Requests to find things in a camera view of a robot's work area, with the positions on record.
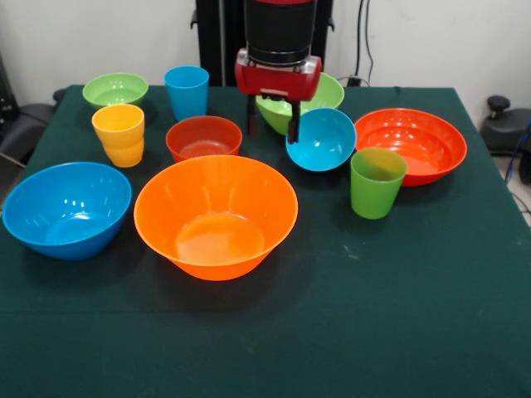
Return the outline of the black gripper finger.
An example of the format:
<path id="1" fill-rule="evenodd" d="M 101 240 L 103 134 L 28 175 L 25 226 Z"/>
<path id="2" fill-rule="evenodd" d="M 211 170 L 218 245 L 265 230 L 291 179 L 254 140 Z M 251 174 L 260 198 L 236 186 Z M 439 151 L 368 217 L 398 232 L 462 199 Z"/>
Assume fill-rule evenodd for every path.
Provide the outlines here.
<path id="1" fill-rule="evenodd" d="M 291 120 L 288 125 L 288 143 L 293 144 L 297 143 L 299 139 L 299 128 L 300 128 L 300 102 L 299 101 L 290 101 L 291 105 Z"/>
<path id="2" fill-rule="evenodd" d="M 258 127 L 256 117 L 256 97 L 254 95 L 247 96 L 246 114 L 248 134 L 250 136 L 256 136 L 258 134 Z"/>

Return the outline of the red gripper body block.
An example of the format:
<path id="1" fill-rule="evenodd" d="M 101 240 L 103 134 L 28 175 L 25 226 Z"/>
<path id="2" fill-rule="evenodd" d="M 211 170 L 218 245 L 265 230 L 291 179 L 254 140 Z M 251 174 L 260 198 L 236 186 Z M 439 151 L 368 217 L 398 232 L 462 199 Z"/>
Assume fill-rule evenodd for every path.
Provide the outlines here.
<path id="1" fill-rule="evenodd" d="M 319 84 L 322 61 L 310 56 L 297 66 L 267 66 L 255 63 L 246 48 L 236 55 L 236 85 L 246 95 L 280 97 L 290 101 L 310 101 Z"/>

